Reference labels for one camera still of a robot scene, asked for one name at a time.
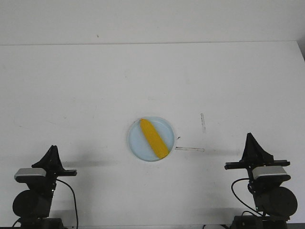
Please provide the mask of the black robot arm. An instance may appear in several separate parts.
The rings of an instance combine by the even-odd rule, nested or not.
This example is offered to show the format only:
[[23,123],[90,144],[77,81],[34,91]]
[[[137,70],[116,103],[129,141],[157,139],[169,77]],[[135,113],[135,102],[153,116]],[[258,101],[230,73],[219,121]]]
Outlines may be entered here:
[[57,182],[66,185],[72,192],[76,217],[79,226],[76,196],[73,188],[59,177],[74,177],[77,170],[66,170],[62,166],[58,147],[51,145],[42,159],[31,167],[20,168],[14,175],[18,183],[26,184],[28,189],[20,192],[13,201],[12,210],[21,229],[64,229],[61,218],[50,218],[50,210]]
[[274,156],[258,144],[251,133],[246,136],[240,161],[227,162],[226,170],[246,169],[248,191],[254,199],[254,208],[235,216],[232,229],[285,229],[290,217],[296,213],[298,203],[294,193],[283,187],[290,180],[284,167],[287,160],[275,160]]

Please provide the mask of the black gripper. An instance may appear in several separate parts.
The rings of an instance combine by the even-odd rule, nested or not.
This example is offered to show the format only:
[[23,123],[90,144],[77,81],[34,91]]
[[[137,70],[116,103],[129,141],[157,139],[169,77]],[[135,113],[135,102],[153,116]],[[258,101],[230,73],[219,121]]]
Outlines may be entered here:
[[76,169],[64,169],[59,156],[58,147],[52,145],[41,160],[31,165],[32,168],[45,168],[48,187],[54,191],[57,186],[58,177],[74,177],[77,175]]
[[[250,156],[255,158],[256,161],[262,163],[245,162],[249,160]],[[256,167],[269,167],[269,166],[282,166],[286,167],[290,165],[290,161],[287,160],[275,160],[273,161],[273,155],[264,151],[263,148],[258,144],[256,139],[251,133],[247,133],[245,147],[240,162],[226,162],[224,165],[225,170],[230,169],[254,169]]]

